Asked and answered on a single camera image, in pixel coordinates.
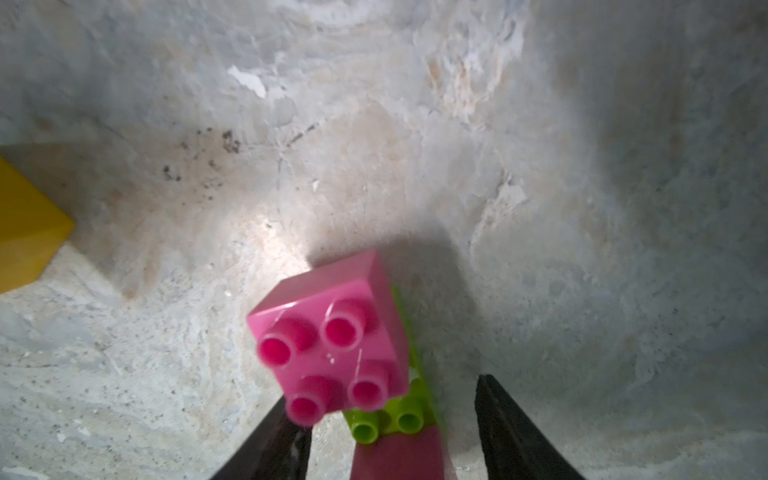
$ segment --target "green lego brick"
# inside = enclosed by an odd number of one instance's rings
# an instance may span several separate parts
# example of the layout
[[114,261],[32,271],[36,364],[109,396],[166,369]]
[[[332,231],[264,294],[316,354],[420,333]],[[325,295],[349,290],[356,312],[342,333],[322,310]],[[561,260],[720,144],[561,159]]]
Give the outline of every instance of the green lego brick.
[[374,443],[378,437],[392,433],[415,434],[428,426],[439,424],[434,396],[424,376],[424,367],[413,342],[411,323],[402,307],[399,292],[392,288],[392,295],[406,330],[409,344],[411,385],[407,395],[389,400],[377,412],[352,409],[343,412],[352,431],[352,437],[363,445]]

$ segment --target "lego stud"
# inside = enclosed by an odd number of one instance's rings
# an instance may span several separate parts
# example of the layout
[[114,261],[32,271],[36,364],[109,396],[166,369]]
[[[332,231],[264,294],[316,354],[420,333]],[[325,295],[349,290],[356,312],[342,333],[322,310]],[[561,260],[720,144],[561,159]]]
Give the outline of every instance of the lego stud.
[[365,310],[350,301],[334,302],[320,327],[320,338],[331,349],[352,350],[366,330]]
[[282,318],[261,337],[256,351],[264,365],[279,369],[310,348],[314,341],[311,327],[296,319]]
[[349,427],[356,442],[370,445],[379,437],[379,414],[353,410]]
[[398,404],[398,414],[395,418],[400,432],[414,434],[421,432],[424,427],[424,409],[416,397],[405,396]]
[[311,427],[323,419],[333,397],[333,382],[321,376],[308,376],[296,387],[296,393],[288,399],[288,418],[302,427]]
[[384,407],[389,398],[389,372],[380,362],[361,362],[349,384],[349,401],[364,412]]

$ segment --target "toy brick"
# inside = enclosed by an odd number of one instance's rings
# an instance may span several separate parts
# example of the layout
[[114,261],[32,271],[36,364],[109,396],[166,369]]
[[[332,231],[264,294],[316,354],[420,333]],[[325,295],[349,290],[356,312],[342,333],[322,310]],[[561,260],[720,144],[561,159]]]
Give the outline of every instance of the toy brick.
[[368,413],[352,409],[343,413],[352,437],[364,445],[375,442],[380,436],[394,433],[414,434],[426,426],[439,423],[435,400],[429,390],[424,367],[413,342],[413,331],[395,287],[392,288],[392,296],[409,339],[411,382],[407,395],[389,400],[378,412]]
[[414,435],[396,433],[357,444],[349,480],[444,480],[449,459],[437,425]]
[[281,281],[247,321],[298,425],[375,412],[409,390],[408,340],[375,250]]
[[74,227],[0,158],[0,293],[34,282]]

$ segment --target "pink lego duplo brick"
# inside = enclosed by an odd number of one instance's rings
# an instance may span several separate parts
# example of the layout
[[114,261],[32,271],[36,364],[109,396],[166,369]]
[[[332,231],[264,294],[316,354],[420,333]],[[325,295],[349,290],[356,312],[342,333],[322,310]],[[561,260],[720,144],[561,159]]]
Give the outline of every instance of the pink lego duplo brick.
[[281,281],[248,326],[298,425],[408,392],[408,340],[375,250]]

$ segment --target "stone surface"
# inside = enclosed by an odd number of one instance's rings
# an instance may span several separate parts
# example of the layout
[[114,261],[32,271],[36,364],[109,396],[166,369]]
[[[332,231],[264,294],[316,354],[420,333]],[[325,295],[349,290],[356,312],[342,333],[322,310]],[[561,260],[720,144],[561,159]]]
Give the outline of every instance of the stone surface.
[[0,153],[78,225],[0,296],[0,477],[206,478],[279,396],[247,312],[367,247],[461,480],[480,372],[589,478],[768,476],[767,47],[757,0],[5,0]]

